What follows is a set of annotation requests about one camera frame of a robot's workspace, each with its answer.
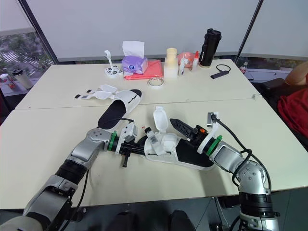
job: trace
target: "green ring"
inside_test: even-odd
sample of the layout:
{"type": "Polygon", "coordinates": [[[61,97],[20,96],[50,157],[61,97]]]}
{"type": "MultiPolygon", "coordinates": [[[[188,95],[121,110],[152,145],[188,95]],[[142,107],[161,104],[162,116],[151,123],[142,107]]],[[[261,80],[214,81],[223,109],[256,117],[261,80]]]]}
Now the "green ring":
{"type": "Polygon", "coordinates": [[[209,147],[209,149],[206,152],[207,156],[210,156],[212,154],[212,152],[214,151],[214,149],[216,148],[216,146],[218,145],[218,143],[222,140],[222,136],[218,136],[216,138],[216,140],[212,143],[212,145],[209,147]]]}
{"type": "Polygon", "coordinates": [[[115,137],[116,137],[116,131],[114,131],[111,134],[111,140],[110,140],[109,145],[108,145],[108,151],[111,151],[112,145],[114,144],[115,137]]]}

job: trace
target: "black chair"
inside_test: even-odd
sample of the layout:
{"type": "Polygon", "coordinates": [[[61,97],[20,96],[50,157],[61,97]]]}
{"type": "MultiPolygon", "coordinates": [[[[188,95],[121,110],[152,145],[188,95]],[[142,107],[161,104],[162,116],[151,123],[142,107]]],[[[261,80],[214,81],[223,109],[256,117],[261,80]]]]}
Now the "black chair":
{"type": "MultiPolygon", "coordinates": [[[[307,88],[307,86],[290,86],[285,83],[284,79],[276,78],[271,81],[264,83],[252,83],[252,85],[260,92],[263,98],[268,102],[272,109],[281,118],[277,104],[281,96],[288,96],[292,93],[307,88]]],[[[289,128],[298,141],[303,145],[303,147],[308,151],[308,138],[301,133],[289,128]]]]}

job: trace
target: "black thermos bottle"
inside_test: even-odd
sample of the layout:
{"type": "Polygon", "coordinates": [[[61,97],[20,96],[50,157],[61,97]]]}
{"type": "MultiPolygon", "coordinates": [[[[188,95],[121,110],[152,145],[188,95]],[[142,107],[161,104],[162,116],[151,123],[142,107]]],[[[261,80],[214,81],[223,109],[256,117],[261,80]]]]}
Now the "black thermos bottle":
{"type": "Polygon", "coordinates": [[[204,36],[204,44],[200,54],[199,62],[201,67],[210,67],[219,41],[221,32],[218,30],[208,29],[204,36]]]}

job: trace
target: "person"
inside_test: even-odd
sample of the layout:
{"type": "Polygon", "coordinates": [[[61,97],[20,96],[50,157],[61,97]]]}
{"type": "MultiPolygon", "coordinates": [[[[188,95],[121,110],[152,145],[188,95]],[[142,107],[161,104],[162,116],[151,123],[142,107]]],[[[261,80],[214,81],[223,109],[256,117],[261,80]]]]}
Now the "person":
{"type": "Polygon", "coordinates": [[[294,68],[285,79],[291,86],[306,86],[279,98],[277,110],[285,124],[308,150],[308,61],[294,68]]]}
{"type": "Polygon", "coordinates": [[[285,79],[285,83],[291,86],[308,84],[308,61],[294,68],[285,79]]]}

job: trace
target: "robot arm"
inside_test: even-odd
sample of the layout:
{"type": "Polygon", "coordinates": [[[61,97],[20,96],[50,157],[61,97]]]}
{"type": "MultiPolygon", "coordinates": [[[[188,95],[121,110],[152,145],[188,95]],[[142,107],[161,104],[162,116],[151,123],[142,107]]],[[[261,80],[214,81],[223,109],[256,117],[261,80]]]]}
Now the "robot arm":
{"type": "Polygon", "coordinates": [[[252,160],[240,167],[244,162],[242,154],[222,141],[222,136],[214,138],[218,123],[213,120],[213,115],[218,117],[217,113],[208,113],[207,126],[212,128],[210,133],[198,125],[191,128],[180,120],[170,121],[176,130],[187,137],[199,154],[206,154],[214,164],[229,173],[237,171],[243,227],[248,230],[278,231],[277,213],[272,209],[270,189],[264,187],[267,180],[265,169],[252,160]]]}
{"type": "MultiPolygon", "coordinates": [[[[189,142],[198,148],[199,154],[209,159],[223,170],[234,173],[244,161],[242,154],[221,141],[214,139],[217,125],[212,121],[208,127],[211,133],[200,127],[191,128],[185,123],[171,119],[172,125],[184,134],[189,142]]],[[[43,231],[58,230],[69,209],[71,198],[84,174],[91,168],[99,151],[114,151],[126,156],[123,166],[127,166],[130,152],[144,155],[143,148],[134,143],[136,128],[133,123],[126,126],[120,137],[100,128],[90,130],[52,175],[39,192],[27,204],[23,216],[13,218],[0,226],[4,231],[43,231]]],[[[259,163],[248,160],[236,174],[240,183],[240,218],[248,230],[278,231],[276,213],[272,210],[270,189],[264,187],[267,180],[265,170],[259,163]]]]}
{"type": "MultiPolygon", "coordinates": [[[[223,170],[234,173],[244,161],[241,153],[220,141],[209,156],[223,170]]],[[[236,174],[240,182],[240,218],[243,226],[250,230],[278,231],[276,213],[273,211],[270,190],[264,187],[266,173],[259,163],[248,160],[236,174]]]]}
{"type": "Polygon", "coordinates": [[[30,200],[22,217],[0,226],[4,231],[58,230],[72,206],[72,196],[84,174],[91,168],[99,151],[107,151],[111,133],[101,128],[88,131],[44,186],[30,200]]]}

